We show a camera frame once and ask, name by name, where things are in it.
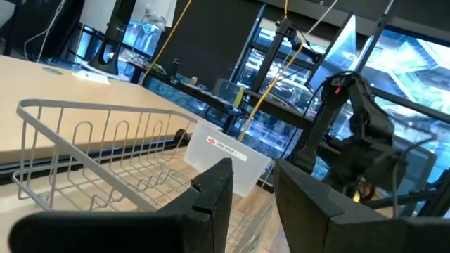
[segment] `red logo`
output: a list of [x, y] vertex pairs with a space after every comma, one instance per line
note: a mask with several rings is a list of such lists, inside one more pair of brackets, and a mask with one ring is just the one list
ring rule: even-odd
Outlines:
[[214, 140], [213, 138], [208, 138], [207, 141], [212, 145], [216, 144], [216, 140]]

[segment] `white cable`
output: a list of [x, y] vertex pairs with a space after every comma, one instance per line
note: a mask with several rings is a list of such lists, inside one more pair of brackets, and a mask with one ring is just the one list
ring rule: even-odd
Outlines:
[[39, 56], [37, 57], [37, 63], [39, 63], [39, 61], [41, 60], [42, 51], [44, 50], [44, 46], [45, 46], [45, 43], [47, 41], [47, 37], [49, 36], [50, 29], [53, 27], [53, 25], [54, 25], [54, 23], [56, 21], [56, 18], [59, 16], [60, 12], [62, 11], [62, 9], [64, 7], [64, 4], [65, 4], [65, 0], [61, 0], [61, 2], [59, 3], [59, 6], [56, 9], [55, 15], [54, 15], [53, 19], [51, 20], [50, 25], [49, 25], [49, 27], [47, 27], [47, 29], [45, 29], [43, 32], [33, 36], [32, 38], [28, 39], [23, 44], [23, 52], [25, 54], [25, 60], [28, 60], [28, 53], [27, 53], [27, 44], [28, 44], [28, 42], [30, 42], [33, 39], [36, 39], [37, 37], [45, 34], [44, 41], [42, 42], [41, 49], [39, 50]]
[[335, 0], [330, 7], [326, 10], [326, 12], [317, 20], [317, 22], [309, 29], [309, 31], [305, 34], [305, 36], [309, 35], [316, 27], [322, 22], [322, 20], [328, 15], [328, 13], [331, 11], [331, 9], [335, 6], [335, 4], [338, 2], [338, 0]]

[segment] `desk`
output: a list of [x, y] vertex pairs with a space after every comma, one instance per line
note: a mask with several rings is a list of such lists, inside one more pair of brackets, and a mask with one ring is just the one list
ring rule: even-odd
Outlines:
[[[115, 80], [110, 80], [110, 85], [86, 82], [76, 78], [69, 70], [52, 67], [61, 74], [51, 74], [45, 71], [43, 67], [47, 66], [0, 56], [0, 91], [2, 94], [0, 99], [0, 122], [3, 124], [0, 131], [0, 163], [2, 164], [20, 160], [23, 121], [16, 115], [15, 110], [19, 101], [24, 99], [37, 98], [80, 103], [126, 105], [141, 108], [160, 108], [174, 110], [204, 121], [193, 113], [180, 108], [178, 105], [143, 87]], [[46, 116], [42, 120], [45, 124], [53, 126], [57, 121], [58, 112], [49, 110], [45, 113]], [[98, 117], [97, 112], [85, 110], [71, 112], [66, 118], [70, 119], [69, 123], [71, 124], [67, 123], [61, 126], [61, 133], [64, 137], [72, 135], [73, 124], [77, 124], [82, 120], [89, 120], [93, 124], [100, 124], [99, 121], [104, 120]], [[137, 125], [137, 119], [129, 119], [130, 124]], [[204, 122], [214, 128], [218, 128], [206, 121]], [[169, 129], [167, 135], [173, 136], [176, 130], [175, 128]], [[80, 140], [87, 139], [86, 133], [83, 134], [84, 136], [79, 136]], [[113, 134], [112, 130], [105, 136], [106, 144], [113, 140]], [[98, 136], [98, 132], [94, 131], [92, 142], [95, 144], [100, 140], [101, 136]], [[31, 142], [27, 142], [27, 148], [30, 148], [31, 144]], [[36, 158], [51, 157], [52, 147], [53, 144], [50, 141], [44, 139], [39, 141], [37, 150], [41, 152]]]

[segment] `white wall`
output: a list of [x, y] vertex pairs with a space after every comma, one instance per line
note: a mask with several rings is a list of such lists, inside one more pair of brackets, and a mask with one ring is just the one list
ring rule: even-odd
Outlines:
[[[172, 26], [176, 0], [137, 0], [131, 20], [141, 21], [146, 4], [166, 18], [168, 27]], [[115, 0], [85, 0], [80, 22], [105, 33], [114, 5]]]

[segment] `plastic container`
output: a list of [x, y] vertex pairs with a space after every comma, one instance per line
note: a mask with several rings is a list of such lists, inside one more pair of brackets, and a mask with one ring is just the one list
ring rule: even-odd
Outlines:
[[198, 122], [184, 155], [184, 162], [204, 172], [226, 157], [233, 160], [233, 192], [241, 197], [250, 194], [271, 162], [271, 158]]

